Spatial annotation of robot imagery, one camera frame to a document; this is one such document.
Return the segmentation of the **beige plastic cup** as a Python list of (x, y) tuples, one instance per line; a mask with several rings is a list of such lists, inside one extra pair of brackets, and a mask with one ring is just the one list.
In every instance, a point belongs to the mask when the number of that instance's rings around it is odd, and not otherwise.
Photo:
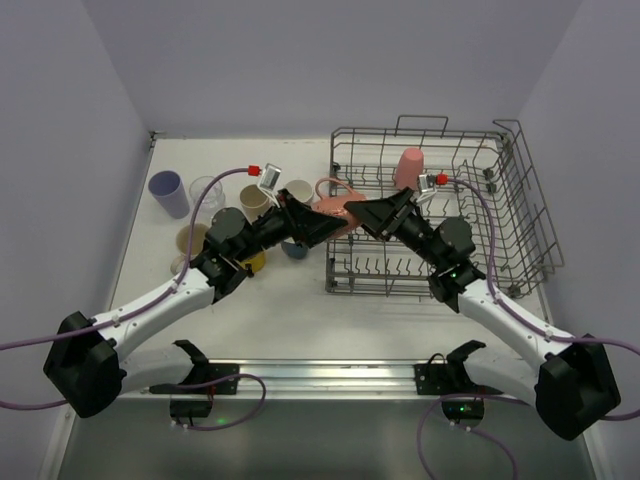
[(250, 222), (267, 212), (272, 202), (255, 184), (244, 187), (239, 194), (241, 207)]

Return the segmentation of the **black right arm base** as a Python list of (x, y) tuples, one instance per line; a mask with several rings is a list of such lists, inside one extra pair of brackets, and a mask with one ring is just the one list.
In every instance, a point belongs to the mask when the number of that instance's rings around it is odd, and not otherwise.
[[(418, 395), (444, 396), (454, 393), (485, 394), (487, 388), (472, 382), (464, 370), (464, 362), (476, 350), (485, 348), (483, 342), (471, 340), (444, 355), (435, 353), (428, 360), (413, 365), (414, 383)], [(449, 421), (465, 426), (478, 426), (484, 418), (484, 400), (445, 400), (442, 412)]]

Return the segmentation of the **pink plastic cup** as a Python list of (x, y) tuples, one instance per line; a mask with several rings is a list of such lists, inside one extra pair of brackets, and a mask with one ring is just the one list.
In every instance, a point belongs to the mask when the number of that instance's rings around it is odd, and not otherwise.
[(419, 148), (407, 148), (403, 151), (394, 175), (394, 185), (398, 190), (418, 188), (418, 177), (423, 173), (424, 154)]

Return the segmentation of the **pink faceted mug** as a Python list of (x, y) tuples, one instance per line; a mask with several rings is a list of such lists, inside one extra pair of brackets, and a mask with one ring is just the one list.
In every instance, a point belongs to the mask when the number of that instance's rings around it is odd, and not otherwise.
[(299, 202), (310, 205), (314, 199), (314, 188), (308, 182), (295, 179), (287, 182), (284, 188)]

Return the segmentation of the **orange floral mug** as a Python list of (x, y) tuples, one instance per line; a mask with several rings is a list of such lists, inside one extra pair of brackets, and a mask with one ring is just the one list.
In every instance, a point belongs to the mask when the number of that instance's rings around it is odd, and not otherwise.
[[(347, 193), (337, 196), (322, 194), (320, 192), (320, 185), (325, 182), (337, 184), (346, 189)], [(340, 217), (347, 221), (347, 225), (341, 230), (334, 233), (331, 236), (331, 239), (337, 239), (341, 236), (347, 235), (361, 225), (361, 222), (353, 214), (346, 210), (345, 204), (352, 201), (366, 201), (367, 197), (364, 194), (354, 190), (347, 183), (332, 177), (324, 177), (319, 179), (314, 186), (314, 190), (316, 195), (319, 197), (319, 200), (311, 205), (314, 211), (326, 215)]]

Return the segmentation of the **lavender plastic cup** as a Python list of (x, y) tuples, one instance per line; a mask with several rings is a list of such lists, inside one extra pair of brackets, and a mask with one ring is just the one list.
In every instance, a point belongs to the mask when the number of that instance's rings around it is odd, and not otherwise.
[(172, 170), (154, 174), (147, 188), (163, 210), (173, 219), (182, 219), (190, 212), (189, 201), (180, 175)]

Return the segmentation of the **clear textured glass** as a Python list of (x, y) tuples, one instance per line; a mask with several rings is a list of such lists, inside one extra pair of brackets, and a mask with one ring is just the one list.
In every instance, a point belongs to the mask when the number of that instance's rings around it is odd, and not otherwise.
[(189, 194), (194, 204), (200, 202), (202, 211), (217, 211), (225, 206), (226, 196), (222, 183), (214, 183), (214, 177), (201, 176), (196, 178), (189, 187)]

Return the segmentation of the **blue mug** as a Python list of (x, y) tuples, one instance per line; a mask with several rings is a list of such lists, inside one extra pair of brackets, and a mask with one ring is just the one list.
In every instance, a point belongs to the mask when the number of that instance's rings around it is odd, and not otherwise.
[(305, 245), (295, 242), (293, 239), (287, 239), (280, 243), (283, 253), (291, 259), (303, 260), (308, 256), (309, 248)]

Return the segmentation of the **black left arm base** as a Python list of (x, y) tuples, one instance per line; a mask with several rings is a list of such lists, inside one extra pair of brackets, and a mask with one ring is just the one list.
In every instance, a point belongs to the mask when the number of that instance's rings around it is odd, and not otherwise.
[(195, 420), (206, 419), (213, 410), (216, 394), (235, 395), (240, 373), (237, 363), (211, 363), (205, 354), (188, 340), (174, 342), (191, 361), (192, 368), (186, 378), (177, 384), (158, 384), (151, 386), (151, 394), (178, 395), (195, 394), (200, 400), (171, 400), (169, 415), (176, 422), (186, 422), (189, 427), (195, 426)]

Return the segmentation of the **cream seahorse mug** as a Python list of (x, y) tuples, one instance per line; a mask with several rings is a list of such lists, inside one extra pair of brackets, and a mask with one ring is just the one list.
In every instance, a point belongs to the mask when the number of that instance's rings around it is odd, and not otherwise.
[(177, 275), (186, 263), (202, 251), (207, 231), (207, 225), (195, 223), (193, 227), (187, 225), (178, 232), (175, 244), (179, 255), (173, 259), (170, 266), (170, 271), (173, 275)]

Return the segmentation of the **yellow mug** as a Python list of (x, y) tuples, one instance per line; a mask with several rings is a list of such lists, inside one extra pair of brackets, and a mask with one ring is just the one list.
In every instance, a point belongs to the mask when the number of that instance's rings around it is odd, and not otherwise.
[(249, 277), (253, 277), (265, 267), (266, 252), (262, 250), (250, 258), (240, 261), (240, 265)]

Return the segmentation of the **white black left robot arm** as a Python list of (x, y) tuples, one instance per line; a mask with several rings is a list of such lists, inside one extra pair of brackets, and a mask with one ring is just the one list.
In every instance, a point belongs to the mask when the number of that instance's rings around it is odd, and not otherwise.
[(286, 239), (312, 248), (346, 228), (347, 220), (299, 202), (287, 190), (255, 222), (233, 207), (218, 211), (201, 252), (185, 271), (148, 294), (86, 318), (67, 316), (53, 340), (43, 371), (73, 410), (90, 418), (105, 410), (152, 368), (127, 366), (145, 341), (181, 318), (230, 295), (247, 277), (242, 264)]

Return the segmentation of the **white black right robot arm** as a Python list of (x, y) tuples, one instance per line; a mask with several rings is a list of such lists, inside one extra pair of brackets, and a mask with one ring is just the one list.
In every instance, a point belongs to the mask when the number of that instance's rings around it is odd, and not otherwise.
[(479, 346), (463, 355), (456, 365), (471, 383), (534, 407), (565, 440), (575, 439), (620, 404), (602, 343), (559, 330), (500, 293), (491, 272), (470, 260), (475, 245), (466, 220), (450, 217), (432, 227), (418, 214), (408, 189), (387, 198), (350, 201), (345, 208), (372, 237), (393, 237), (428, 263), (433, 296), (516, 352), (508, 358)]

